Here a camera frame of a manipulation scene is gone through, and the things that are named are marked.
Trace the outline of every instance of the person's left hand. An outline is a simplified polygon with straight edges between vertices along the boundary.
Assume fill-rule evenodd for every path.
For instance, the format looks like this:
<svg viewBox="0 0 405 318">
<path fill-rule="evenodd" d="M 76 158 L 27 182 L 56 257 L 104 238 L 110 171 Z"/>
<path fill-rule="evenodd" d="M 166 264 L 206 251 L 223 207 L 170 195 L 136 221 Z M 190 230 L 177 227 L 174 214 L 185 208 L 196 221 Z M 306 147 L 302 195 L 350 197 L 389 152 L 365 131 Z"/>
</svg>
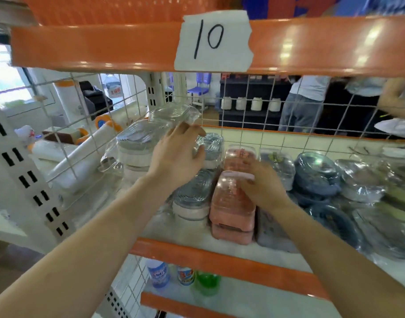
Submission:
<svg viewBox="0 0 405 318">
<path fill-rule="evenodd" d="M 204 145 L 195 156 L 192 154 L 198 135 L 205 136 L 205 130 L 185 122 L 170 129 L 154 148 L 148 175 L 168 180 L 172 190 L 189 182 L 205 160 Z"/>
</svg>

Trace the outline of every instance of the handwritten number 10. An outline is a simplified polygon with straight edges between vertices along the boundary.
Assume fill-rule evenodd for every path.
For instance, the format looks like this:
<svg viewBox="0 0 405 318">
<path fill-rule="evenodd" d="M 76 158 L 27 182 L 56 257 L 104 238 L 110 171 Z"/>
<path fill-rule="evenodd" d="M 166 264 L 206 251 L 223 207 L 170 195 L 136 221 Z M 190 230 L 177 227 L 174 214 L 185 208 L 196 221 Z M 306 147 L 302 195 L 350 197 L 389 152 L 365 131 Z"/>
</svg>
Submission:
<svg viewBox="0 0 405 318">
<path fill-rule="evenodd" d="M 198 40 L 196 41 L 196 47 L 195 47 L 195 53 L 194 53 L 194 59 L 196 59 L 196 55 L 198 54 L 198 49 L 200 47 L 200 41 L 201 41 L 201 34 L 202 34 L 202 28 L 204 26 L 204 20 L 201 20 L 201 26 L 200 26 L 200 32 L 198 34 Z M 211 41 L 210 41 L 210 36 L 211 36 L 211 32 L 214 31 L 214 29 L 216 29 L 217 27 L 221 28 L 221 32 L 220 32 L 220 37 L 219 37 L 219 41 L 217 42 L 217 44 L 213 47 L 211 45 Z M 215 25 L 213 26 L 210 31 L 208 32 L 208 36 L 207 36 L 207 41 L 208 41 L 208 45 L 210 46 L 211 49 L 217 49 L 220 46 L 221 43 L 221 39 L 223 38 L 223 32 L 224 32 L 224 27 L 222 25 Z"/>
</svg>

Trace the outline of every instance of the jeans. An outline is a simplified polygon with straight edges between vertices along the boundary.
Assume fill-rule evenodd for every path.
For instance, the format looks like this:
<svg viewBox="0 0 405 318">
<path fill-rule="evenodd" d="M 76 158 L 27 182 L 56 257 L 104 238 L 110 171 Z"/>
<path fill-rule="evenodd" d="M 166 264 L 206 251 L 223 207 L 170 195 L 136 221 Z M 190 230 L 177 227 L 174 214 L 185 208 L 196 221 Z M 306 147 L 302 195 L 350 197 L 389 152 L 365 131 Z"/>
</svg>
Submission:
<svg viewBox="0 0 405 318">
<path fill-rule="evenodd" d="M 288 131 L 289 127 L 294 128 L 297 133 L 310 133 L 316 127 L 323 111 L 323 102 L 312 100 L 307 97 L 289 94 L 283 105 L 280 116 L 279 131 Z"/>
</svg>

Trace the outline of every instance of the pink plastic container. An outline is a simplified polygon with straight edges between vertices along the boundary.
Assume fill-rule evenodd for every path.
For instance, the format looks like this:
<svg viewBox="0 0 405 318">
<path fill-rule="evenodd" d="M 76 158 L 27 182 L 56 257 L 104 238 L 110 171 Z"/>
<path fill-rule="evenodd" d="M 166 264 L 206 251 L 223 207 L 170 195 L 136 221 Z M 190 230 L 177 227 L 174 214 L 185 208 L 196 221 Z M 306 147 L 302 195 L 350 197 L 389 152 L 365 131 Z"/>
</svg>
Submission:
<svg viewBox="0 0 405 318">
<path fill-rule="evenodd" d="M 253 240 L 254 231 L 243 232 L 225 225 L 212 224 L 211 235 L 216 239 L 227 240 L 246 246 Z"/>
<path fill-rule="evenodd" d="M 224 155 L 224 170 L 248 172 L 249 165 L 244 164 L 246 159 L 256 159 L 257 153 L 251 146 L 230 145 Z"/>
<path fill-rule="evenodd" d="M 211 200 L 210 220 L 241 231 L 254 230 L 256 205 L 238 186 L 238 180 L 254 180 L 248 173 L 223 171 Z"/>
</svg>

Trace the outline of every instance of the green bottle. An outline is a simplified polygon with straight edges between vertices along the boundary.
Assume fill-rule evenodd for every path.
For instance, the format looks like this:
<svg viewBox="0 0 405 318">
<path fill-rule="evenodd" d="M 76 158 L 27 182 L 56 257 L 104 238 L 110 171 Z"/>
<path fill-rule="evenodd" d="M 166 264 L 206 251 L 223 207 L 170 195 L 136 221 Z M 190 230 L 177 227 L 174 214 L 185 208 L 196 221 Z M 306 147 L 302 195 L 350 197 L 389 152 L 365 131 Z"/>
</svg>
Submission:
<svg viewBox="0 0 405 318">
<path fill-rule="evenodd" d="M 195 288 L 205 296 L 216 295 L 220 288 L 221 276 L 213 273 L 197 271 Z"/>
</svg>

